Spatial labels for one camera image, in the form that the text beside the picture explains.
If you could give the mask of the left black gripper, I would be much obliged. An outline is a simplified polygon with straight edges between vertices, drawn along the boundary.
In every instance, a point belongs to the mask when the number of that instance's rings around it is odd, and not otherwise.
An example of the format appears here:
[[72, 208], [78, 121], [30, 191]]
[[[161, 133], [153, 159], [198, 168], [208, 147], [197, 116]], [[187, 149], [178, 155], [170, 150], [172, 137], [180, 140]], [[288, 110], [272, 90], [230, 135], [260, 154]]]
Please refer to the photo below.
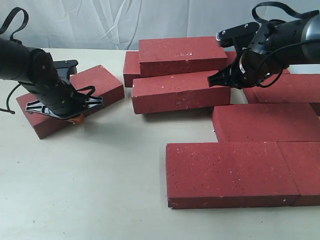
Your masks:
[[28, 102], [25, 110], [30, 114], [37, 113], [68, 120], [79, 116], [87, 107], [103, 104], [103, 97], [93, 96], [95, 86], [75, 89], [64, 82], [54, 67], [54, 60], [49, 52], [33, 49], [30, 52], [31, 65], [28, 71], [29, 83], [20, 84], [36, 100]]

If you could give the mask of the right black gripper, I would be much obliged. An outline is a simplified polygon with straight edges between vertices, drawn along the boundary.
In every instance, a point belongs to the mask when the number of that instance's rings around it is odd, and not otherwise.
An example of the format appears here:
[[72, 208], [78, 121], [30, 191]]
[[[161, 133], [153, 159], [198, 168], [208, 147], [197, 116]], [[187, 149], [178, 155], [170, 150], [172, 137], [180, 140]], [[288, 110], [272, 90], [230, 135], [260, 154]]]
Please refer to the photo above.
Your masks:
[[267, 22], [260, 25], [252, 41], [242, 53], [236, 54], [229, 68], [225, 68], [207, 78], [210, 87], [223, 86], [237, 89], [252, 88], [273, 76], [280, 75], [289, 67], [275, 53], [278, 47], [272, 37], [279, 33], [281, 22]]

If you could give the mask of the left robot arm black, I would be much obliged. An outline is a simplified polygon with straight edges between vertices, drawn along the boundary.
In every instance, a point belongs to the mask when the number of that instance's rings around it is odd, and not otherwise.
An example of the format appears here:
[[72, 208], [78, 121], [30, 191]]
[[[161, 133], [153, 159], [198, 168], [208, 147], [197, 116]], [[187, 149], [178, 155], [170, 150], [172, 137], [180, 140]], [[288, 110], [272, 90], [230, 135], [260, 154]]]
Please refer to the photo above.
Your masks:
[[39, 48], [0, 41], [0, 78], [18, 82], [36, 98], [26, 104], [29, 113], [68, 121], [103, 105], [102, 97], [93, 96], [93, 85], [76, 89], [70, 82], [77, 65], [77, 60], [54, 61]]

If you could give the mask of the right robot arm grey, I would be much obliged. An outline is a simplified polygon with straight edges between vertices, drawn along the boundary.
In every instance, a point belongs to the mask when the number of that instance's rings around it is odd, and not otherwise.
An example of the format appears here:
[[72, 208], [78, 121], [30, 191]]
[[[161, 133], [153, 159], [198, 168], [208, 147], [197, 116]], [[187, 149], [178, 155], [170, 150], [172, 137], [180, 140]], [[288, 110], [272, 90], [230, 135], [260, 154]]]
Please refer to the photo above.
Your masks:
[[220, 47], [234, 47], [236, 57], [218, 73], [208, 77], [208, 85], [236, 89], [267, 88], [272, 76], [280, 78], [291, 65], [319, 64], [320, 12], [308, 12], [293, 21], [257, 20], [222, 30], [216, 34]]

